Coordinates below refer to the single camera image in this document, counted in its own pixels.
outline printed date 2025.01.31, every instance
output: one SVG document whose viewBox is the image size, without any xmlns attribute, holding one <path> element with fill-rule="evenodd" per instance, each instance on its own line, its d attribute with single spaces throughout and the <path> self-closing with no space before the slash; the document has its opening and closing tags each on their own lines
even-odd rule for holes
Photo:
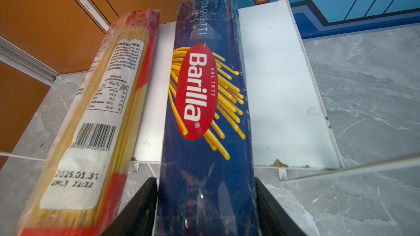
<svg viewBox="0 0 420 236">
<path fill-rule="evenodd" d="M 81 172 L 69 170 L 57 170 L 55 178 L 71 178 L 71 179 L 98 179 L 99 173 Z"/>
</svg>

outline marble tile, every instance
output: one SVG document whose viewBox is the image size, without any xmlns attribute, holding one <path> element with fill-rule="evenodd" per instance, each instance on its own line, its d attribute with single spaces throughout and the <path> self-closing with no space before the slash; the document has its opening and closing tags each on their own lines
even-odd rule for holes
<svg viewBox="0 0 420 236">
<path fill-rule="evenodd" d="M 420 26 L 304 45 L 345 167 L 420 153 Z"/>
<path fill-rule="evenodd" d="M 414 236 L 420 232 L 419 170 L 291 183 L 267 168 L 255 176 L 308 236 Z M 411 173 L 411 182 L 390 178 L 393 172 Z"/>
<path fill-rule="evenodd" d="M 12 153 L 46 158 L 86 73 L 58 76 Z"/>
<path fill-rule="evenodd" d="M 9 157 L 0 171 L 0 236 L 12 236 L 43 161 Z"/>
<path fill-rule="evenodd" d="M 141 163 L 137 173 L 129 173 L 118 213 L 127 206 L 131 198 L 134 197 L 148 178 L 156 177 L 159 182 L 159 173 L 160 164 L 149 163 Z"/>
<path fill-rule="evenodd" d="M 420 153 L 420 26 L 304 43 L 345 167 Z M 309 236 L 420 234 L 420 167 L 280 182 L 255 169 Z M 288 178 L 312 170 L 287 170 Z"/>
</svg>

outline red oval logo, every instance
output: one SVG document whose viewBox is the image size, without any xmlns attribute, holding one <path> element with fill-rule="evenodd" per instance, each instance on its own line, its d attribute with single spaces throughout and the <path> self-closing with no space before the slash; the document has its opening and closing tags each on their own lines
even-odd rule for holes
<svg viewBox="0 0 420 236">
<path fill-rule="evenodd" d="M 210 128 L 218 97 L 216 61 L 209 47 L 193 46 L 186 53 L 179 71 L 176 110 L 185 124 L 188 140 L 200 139 Z"/>
</svg>

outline blue pasta box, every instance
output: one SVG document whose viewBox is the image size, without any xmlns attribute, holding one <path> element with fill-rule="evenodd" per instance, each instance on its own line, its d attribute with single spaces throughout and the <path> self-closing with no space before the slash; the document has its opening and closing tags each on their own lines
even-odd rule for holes
<svg viewBox="0 0 420 236">
<path fill-rule="evenodd" d="M 160 170 L 159 236 L 259 235 L 236 0 L 181 2 Z"/>
</svg>

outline plastic bag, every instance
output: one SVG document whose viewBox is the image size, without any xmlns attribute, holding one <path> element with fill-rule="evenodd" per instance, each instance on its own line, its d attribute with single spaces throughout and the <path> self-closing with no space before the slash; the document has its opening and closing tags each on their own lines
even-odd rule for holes
<svg viewBox="0 0 420 236">
<path fill-rule="evenodd" d="M 157 235 L 258 235 L 236 0 L 182 2 L 176 20 Z"/>
<path fill-rule="evenodd" d="M 105 35 L 51 146 L 16 235 L 99 235 L 117 216 L 142 115 L 160 12 Z"/>
</svg>

